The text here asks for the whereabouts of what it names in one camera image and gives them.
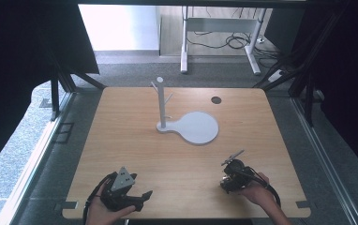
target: black cable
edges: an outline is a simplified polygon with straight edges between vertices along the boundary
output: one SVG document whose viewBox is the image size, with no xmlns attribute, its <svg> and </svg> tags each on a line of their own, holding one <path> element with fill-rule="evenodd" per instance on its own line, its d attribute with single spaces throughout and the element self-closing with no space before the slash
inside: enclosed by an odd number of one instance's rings
<svg viewBox="0 0 358 225">
<path fill-rule="evenodd" d="M 316 38 L 316 35 L 319 33 L 321 28 L 325 25 L 326 21 L 328 20 L 328 17 L 324 18 L 319 22 L 317 27 L 313 30 L 313 32 L 307 37 L 307 39 L 293 52 L 281 57 L 275 64 L 273 64 L 270 69 L 266 72 L 264 77 L 257 82 L 253 87 L 261 87 L 263 83 L 265 83 L 277 70 L 279 70 L 284 65 L 289 65 L 293 63 L 296 59 L 303 56 L 307 50 L 307 47 L 309 46 L 312 39 Z M 304 68 L 304 64 L 301 64 L 298 68 L 296 68 L 294 71 L 291 71 L 288 76 L 284 77 L 292 77 L 291 74 L 297 74 Z"/>
<path fill-rule="evenodd" d="M 260 183 L 264 188 L 266 188 L 267 190 L 269 190 L 273 196 L 275 197 L 276 203 L 278 204 L 279 207 L 281 207 L 281 200 L 278 196 L 278 193 L 276 192 L 276 190 L 269 184 L 267 183 L 267 181 L 265 181 L 263 178 L 261 178 L 261 176 L 255 172 L 254 169 L 248 167 L 252 172 L 254 172 L 258 177 L 254 176 L 254 175 L 249 175 L 247 173 L 242 172 L 241 170 L 236 170 L 234 168 L 232 168 L 233 170 L 235 170 L 237 173 L 240 173 L 241 175 L 244 175 L 250 179 L 252 179 L 253 181 L 256 181 L 258 183 Z"/>
<path fill-rule="evenodd" d="M 241 18 L 241 16 L 243 15 L 243 11 L 244 11 L 244 8 L 242 7 L 241 11 L 240 11 L 240 16 L 238 18 Z"/>
<path fill-rule="evenodd" d="M 234 34 L 236 33 L 232 33 L 229 37 L 226 38 L 225 40 L 225 44 L 221 45 L 221 46 L 210 46 L 210 45 L 205 45 L 205 44 L 202 44 L 202 43 L 197 43 L 197 42 L 193 42 L 191 40 L 189 40 L 188 38 L 186 39 L 190 44 L 194 44 L 194 45 L 201 45 L 201 46 L 204 46 L 204 47 L 207 47 L 207 48 L 211 48 L 211 49 L 221 49 L 225 46 L 229 46 L 231 47 L 232 49 L 242 49 L 244 48 L 246 45 L 241 42 L 240 40 L 245 40 L 243 37 L 239 37 L 239 36 L 235 36 Z M 233 41 L 237 41 L 240 46 L 233 46 L 231 43 Z"/>
<path fill-rule="evenodd" d="M 255 11 L 254 11 L 254 15 L 253 15 L 252 19 L 255 19 L 256 10 L 258 10 L 257 7 L 255 7 Z"/>
<path fill-rule="evenodd" d="M 92 193 L 89 195 L 88 199 L 86 200 L 85 207 L 83 208 L 83 211 L 82 211 L 82 222 L 84 225 L 85 225 L 87 217 L 88 217 L 88 209 L 89 209 L 89 206 L 91 205 L 92 200 L 95 197 L 100 197 L 97 195 L 97 192 L 99 191 L 100 187 L 106 182 L 106 180 L 111 177 L 113 177 L 113 173 L 110 173 L 105 178 L 103 178 L 99 182 L 99 184 L 95 187 L 95 189 L 92 191 Z"/>
<path fill-rule="evenodd" d="M 205 33 L 197 33 L 197 32 L 193 32 L 195 35 L 198 35 L 198 36 L 204 36 L 204 35 L 209 35 L 209 34 L 212 34 L 214 32 L 210 31 L 210 32 L 205 32 Z"/>
<path fill-rule="evenodd" d="M 205 7 L 206 13 L 208 13 L 208 16 L 211 18 L 211 14 L 209 14 L 208 7 Z"/>
<path fill-rule="evenodd" d="M 251 36 L 246 34 L 246 33 L 242 33 L 245 37 L 246 37 L 246 43 L 250 44 L 251 42 Z M 277 59 L 280 52 L 279 51 L 270 51 L 270 50 L 261 50 L 258 47 L 254 47 L 254 51 L 258 54 L 258 55 L 263 55 L 263 56 L 267 56 L 270 57 L 272 59 Z"/>
</svg>

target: wooden table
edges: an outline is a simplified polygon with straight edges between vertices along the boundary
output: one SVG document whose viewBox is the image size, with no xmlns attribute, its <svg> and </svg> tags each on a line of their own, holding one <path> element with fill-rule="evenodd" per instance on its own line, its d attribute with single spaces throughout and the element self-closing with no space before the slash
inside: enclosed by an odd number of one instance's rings
<svg viewBox="0 0 358 225">
<path fill-rule="evenodd" d="M 195 146 L 177 134 L 160 134 L 154 88 L 106 88 L 67 195 L 68 202 L 78 205 L 64 209 L 65 218 L 81 218 L 98 182 L 122 166 L 138 174 L 128 195 L 154 191 L 142 211 L 128 218 L 265 218 L 257 205 L 226 194 L 219 185 L 224 175 L 220 163 L 241 149 L 246 151 L 239 159 L 270 178 L 288 217 L 310 215 L 309 208 L 297 207 L 306 197 L 261 89 L 165 88 L 169 93 L 166 112 L 172 120 L 192 111 L 210 113 L 219 124 L 217 137 Z"/>
</svg>

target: human hand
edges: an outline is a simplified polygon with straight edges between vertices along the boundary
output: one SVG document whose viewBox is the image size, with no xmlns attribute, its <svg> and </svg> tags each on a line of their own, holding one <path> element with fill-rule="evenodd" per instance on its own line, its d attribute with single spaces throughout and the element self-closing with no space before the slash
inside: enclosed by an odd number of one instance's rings
<svg viewBox="0 0 358 225">
<path fill-rule="evenodd" d="M 106 208 L 106 206 L 100 199 L 100 195 L 107 181 L 100 187 L 99 191 L 97 192 L 97 195 L 91 201 L 91 205 L 89 206 L 88 210 L 87 220 L 85 223 L 86 225 L 111 225 L 119 218 L 124 217 L 135 211 L 135 205 L 131 205 L 117 212 L 112 212 L 108 208 Z"/>
<path fill-rule="evenodd" d="M 269 178 L 263 172 L 258 172 L 258 175 L 269 184 Z M 244 195 L 252 203 L 260 206 L 276 201 L 273 194 L 256 181 L 251 181 L 247 187 L 237 190 L 236 193 Z"/>
<path fill-rule="evenodd" d="M 269 178 L 262 172 L 258 175 L 269 184 Z M 275 225 L 291 225 L 290 220 L 276 203 L 274 195 L 256 181 L 252 181 L 245 188 L 236 191 L 240 195 L 244 195 L 252 203 L 259 205 L 264 212 L 272 219 Z"/>
</svg>

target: floor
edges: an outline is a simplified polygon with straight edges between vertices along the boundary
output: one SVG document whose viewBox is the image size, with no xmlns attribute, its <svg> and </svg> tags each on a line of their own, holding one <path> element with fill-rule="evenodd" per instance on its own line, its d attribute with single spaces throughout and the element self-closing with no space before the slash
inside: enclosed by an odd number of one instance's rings
<svg viewBox="0 0 358 225">
<path fill-rule="evenodd" d="M 214 9 L 212 8 L 209 10 L 207 10 L 207 8 L 198 9 L 200 12 L 205 13 L 208 11 L 208 13 L 214 15 Z M 97 16 L 92 14 L 92 11 L 95 10 L 97 10 Z M 249 14 L 247 17 L 250 15 L 253 16 L 252 10 L 253 9 L 246 10 Z M 165 32 L 168 32 L 168 30 L 174 29 L 172 23 L 180 24 L 180 8 L 97 8 L 97 6 L 81 6 L 81 12 L 91 43 L 96 51 L 97 61 L 103 67 L 107 67 L 110 64 L 122 64 L 124 67 L 125 64 L 131 63 L 168 65 L 169 63 L 178 62 L 178 51 L 180 51 L 181 43 L 180 38 L 179 40 L 175 40 L 175 38 L 172 37 L 170 40 L 164 40 L 164 37 L 167 36 L 164 34 Z M 158 24 L 158 20 L 155 17 L 156 12 L 160 12 L 162 15 L 163 19 L 161 24 Z M 234 12 L 230 11 L 225 13 L 225 15 L 231 16 Z M 113 15 L 126 17 L 127 20 L 125 21 L 129 22 L 132 20 L 135 23 L 132 23 L 129 26 L 121 26 L 120 22 L 112 25 L 113 21 L 117 21 L 117 18 L 114 18 Z M 179 16 L 179 20 L 167 19 L 167 15 L 174 15 L 173 17 L 175 18 Z M 139 26 L 136 23 L 138 20 L 142 20 L 143 22 L 147 20 L 149 23 L 147 25 Z M 168 20 L 171 20 L 170 25 L 164 26 L 163 24 Z M 120 31 L 120 36 L 111 32 L 112 29 L 117 28 L 123 29 Z M 210 39 L 215 41 L 220 40 L 221 38 L 211 37 Z M 214 45 L 218 43 L 208 42 L 208 44 Z M 269 43 L 265 42 L 264 44 L 265 45 L 259 45 L 259 47 L 274 49 L 274 46 L 267 45 Z M 194 53 L 190 54 L 193 55 L 193 57 L 189 59 L 192 63 L 246 62 L 246 58 L 241 56 L 244 55 L 244 52 L 241 51 L 234 51 L 235 53 L 232 53 L 233 50 L 230 48 L 224 50 L 211 50 L 210 48 L 199 48 L 199 46 L 197 46 L 197 48 L 193 47 L 194 46 L 191 46 L 191 49 Z M 67 105 L 67 109 L 71 109 L 70 112 L 64 111 L 63 114 L 66 116 L 65 118 L 62 118 L 63 124 L 67 121 L 69 122 L 70 118 L 73 117 L 73 121 L 80 120 L 81 114 L 76 114 L 75 112 L 94 111 L 97 106 L 97 98 L 100 96 L 100 92 L 95 90 L 95 88 L 89 86 L 89 84 L 75 76 L 73 78 L 75 79 L 76 84 L 80 87 L 79 92 L 75 94 L 75 98 L 68 100 L 69 97 L 62 91 L 62 88 L 60 88 L 61 104 Z M 286 95 L 282 95 L 282 92 L 271 92 L 269 95 L 271 96 L 269 101 L 274 110 L 276 121 L 289 151 L 291 151 L 291 154 L 295 158 L 301 158 L 300 160 L 294 160 L 293 164 L 295 168 L 299 168 L 299 170 L 297 170 L 298 176 L 307 193 L 306 196 L 312 200 L 310 201 L 310 207 L 316 212 L 315 215 L 312 215 L 310 221 L 318 221 L 318 224 L 346 224 L 343 223 L 343 221 L 348 221 L 347 218 L 350 217 L 349 213 L 351 215 L 358 215 L 358 160 L 356 156 L 340 136 L 336 134 L 335 130 L 330 127 L 330 124 L 324 118 L 323 113 L 319 112 L 319 107 L 313 108 L 315 111 L 313 112 L 314 120 L 317 121 L 315 127 L 308 127 L 307 124 L 302 123 L 301 118 L 299 118 L 299 122 L 289 124 L 287 123 L 288 116 L 292 118 L 298 116 L 297 111 L 300 108 L 296 108 L 295 106 L 296 104 L 299 104 L 299 101 L 297 101 L 298 103 L 292 102 Z M 75 158 L 78 158 L 81 155 L 81 151 L 72 155 L 67 151 L 65 152 L 65 150 L 61 150 L 65 149 L 65 147 L 56 144 L 59 143 L 60 140 L 56 139 L 56 137 L 52 140 L 52 137 L 45 133 L 46 131 L 51 130 L 56 131 L 56 133 L 65 133 L 64 128 L 62 126 L 59 127 L 59 123 L 50 121 L 50 99 L 51 92 L 48 83 L 44 83 L 34 90 L 32 105 L 29 107 L 29 110 L 24 116 L 21 124 L 18 126 L 17 131 L 15 131 L 0 155 L 0 212 L 4 212 L 0 215 L 0 219 L 2 219 L 0 221 L 4 221 L 4 218 L 15 218 L 14 211 L 12 212 L 9 210 L 17 209 L 19 208 L 19 205 L 12 203 L 12 199 L 20 199 L 25 196 L 26 193 L 24 193 L 23 190 L 26 188 L 31 189 L 35 193 L 37 193 L 37 190 L 39 189 L 47 188 L 48 191 L 50 191 L 50 195 L 47 196 L 56 196 L 52 194 L 54 189 L 51 187 L 51 183 L 45 183 L 46 181 L 55 179 L 50 177 L 53 168 L 61 167 L 62 164 L 65 164 L 65 159 L 73 158 L 72 160 L 75 161 Z M 89 102 L 89 104 L 84 106 L 76 103 L 79 101 Z M 85 130 L 87 129 L 87 126 L 89 126 L 89 123 L 92 123 L 92 119 L 88 118 L 83 125 Z M 296 132 L 302 134 L 301 139 L 296 140 L 292 137 Z M 81 143 L 86 140 L 86 132 L 85 134 L 79 133 L 77 136 L 74 135 L 73 140 L 73 142 L 77 142 L 77 145 L 75 146 L 81 146 Z M 302 142 L 304 140 L 314 141 L 307 141 L 312 143 L 310 144 Z M 54 150 L 45 153 L 51 160 L 41 160 L 32 157 L 32 154 L 34 155 L 35 153 L 38 153 L 38 148 L 42 148 L 42 144 L 46 141 L 53 141 L 55 143 Z M 25 177 L 31 178 L 36 173 L 36 171 L 33 171 L 31 168 L 35 165 L 40 165 L 41 168 L 45 168 L 44 173 L 37 176 L 35 182 L 26 182 L 23 180 Z M 68 163 L 67 168 L 64 168 L 63 172 L 73 170 L 75 171 L 75 163 Z M 62 187 L 69 187 L 70 184 L 69 180 L 54 180 L 54 182 L 62 184 Z M 38 196 L 37 194 L 32 195 L 30 199 L 23 201 L 23 205 L 27 205 L 28 207 L 26 208 L 37 206 L 33 205 L 32 200 L 35 201 L 37 198 L 41 197 L 42 196 Z M 64 202 L 62 202 L 62 199 L 64 200 L 64 198 L 64 196 L 58 196 L 47 199 L 50 204 L 46 205 L 52 208 L 50 208 L 50 210 L 52 210 L 56 216 L 59 215 L 59 210 L 63 207 Z M 355 209 L 345 209 L 347 205 L 352 206 L 353 204 L 356 206 Z M 37 208 L 35 207 L 35 214 L 32 215 L 32 217 L 36 217 L 43 210 L 42 208 L 39 208 L 39 211 L 36 209 Z M 337 215 L 326 215 L 324 212 L 337 212 Z M 15 224 L 15 221 L 31 221 L 31 219 L 26 220 L 25 217 L 30 216 L 29 214 L 21 212 L 18 218 L 14 220 L 13 224 Z M 307 219 L 296 219 L 293 222 L 294 224 L 306 224 L 306 221 Z M 254 224 L 264 224 L 266 223 L 266 220 L 255 219 L 253 222 Z M 358 219 L 355 219 L 354 221 L 350 220 L 349 224 L 358 224 Z"/>
</svg>

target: white round base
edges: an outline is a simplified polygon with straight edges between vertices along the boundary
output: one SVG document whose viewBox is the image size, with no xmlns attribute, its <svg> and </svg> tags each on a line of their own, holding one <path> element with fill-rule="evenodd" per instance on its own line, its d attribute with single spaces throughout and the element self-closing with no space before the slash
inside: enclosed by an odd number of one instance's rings
<svg viewBox="0 0 358 225">
<path fill-rule="evenodd" d="M 177 121 L 167 121 L 164 128 L 157 123 L 161 133 L 177 133 L 187 142 L 195 145 L 210 143 L 219 132 L 216 119 L 206 112 L 189 112 Z"/>
</svg>

